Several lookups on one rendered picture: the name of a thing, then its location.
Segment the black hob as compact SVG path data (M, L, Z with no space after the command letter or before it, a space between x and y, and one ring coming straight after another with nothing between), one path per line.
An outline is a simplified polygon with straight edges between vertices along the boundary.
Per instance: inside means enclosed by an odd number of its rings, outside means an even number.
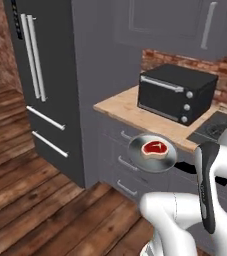
M206 141L216 142L226 128L227 114L216 111L208 120L189 135L188 140L196 144Z

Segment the dark grey fridge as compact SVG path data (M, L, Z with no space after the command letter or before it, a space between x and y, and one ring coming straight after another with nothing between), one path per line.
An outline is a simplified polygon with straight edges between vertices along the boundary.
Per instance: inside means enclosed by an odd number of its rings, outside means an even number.
M83 187L70 0L3 0L39 156Z

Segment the red raw steak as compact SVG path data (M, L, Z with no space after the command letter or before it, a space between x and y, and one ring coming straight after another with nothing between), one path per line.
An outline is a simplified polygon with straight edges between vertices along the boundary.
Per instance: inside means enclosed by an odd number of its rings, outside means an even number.
M164 142L153 140L142 146L141 153L146 159L164 159L169 153L169 148Z

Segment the black toaster oven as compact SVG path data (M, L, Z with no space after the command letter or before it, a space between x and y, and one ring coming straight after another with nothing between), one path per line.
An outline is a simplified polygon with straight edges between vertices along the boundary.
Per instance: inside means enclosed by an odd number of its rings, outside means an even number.
M218 76L172 64L140 74L137 106L189 126L210 107Z

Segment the grey tall cabinet panel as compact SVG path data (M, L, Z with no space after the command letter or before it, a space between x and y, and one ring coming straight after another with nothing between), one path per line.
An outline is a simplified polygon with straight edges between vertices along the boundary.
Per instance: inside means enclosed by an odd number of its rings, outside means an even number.
M99 121L93 105L138 83L141 51L117 42L116 0L72 0L80 123L87 188L99 180Z

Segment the grey upper cupboard door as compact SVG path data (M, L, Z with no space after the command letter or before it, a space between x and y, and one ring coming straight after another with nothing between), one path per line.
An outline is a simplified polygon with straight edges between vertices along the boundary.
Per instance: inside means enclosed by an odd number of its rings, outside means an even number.
M213 1L218 5L203 50ZM207 61L227 57L227 0L116 0L116 12L115 37L123 44Z

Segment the grey drawer front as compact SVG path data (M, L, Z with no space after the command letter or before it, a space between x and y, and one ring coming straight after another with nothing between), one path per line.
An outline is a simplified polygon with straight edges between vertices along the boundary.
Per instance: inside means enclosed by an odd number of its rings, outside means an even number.
M99 114L99 121L102 133L125 147L128 146L129 140L121 136L120 133L122 130L124 130L127 135L132 136L132 138L142 133L141 130L103 114ZM175 145L175 147L178 152L179 162L193 164L193 156L191 152L182 150L177 145Z
M122 190L117 185L117 180L132 191L137 191L136 196L132 196ZM168 190L168 176L162 176L154 180L146 180L142 177L136 176L121 167L116 167L103 162L100 169L100 180L110 184L114 189L118 190L130 200L138 203L142 195L149 192L166 192Z
M137 168L139 170L134 171L118 162L118 156L120 156L120 155L123 160L125 160L126 162L130 163L131 165L137 167L130 160L128 153L127 153L127 147L119 144L117 141L111 140L107 136L103 136L99 142L99 159L101 161L101 167L102 167L103 162L107 162L110 165L113 165L116 167L121 167L124 170L129 171L132 174L135 174L136 176L142 177L146 180L154 180L154 179L158 179L159 177L162 177L162 176L168 176L168 186L169 186L170 171L152 174L152 173L144 172L141 169L139 169L138 167Z

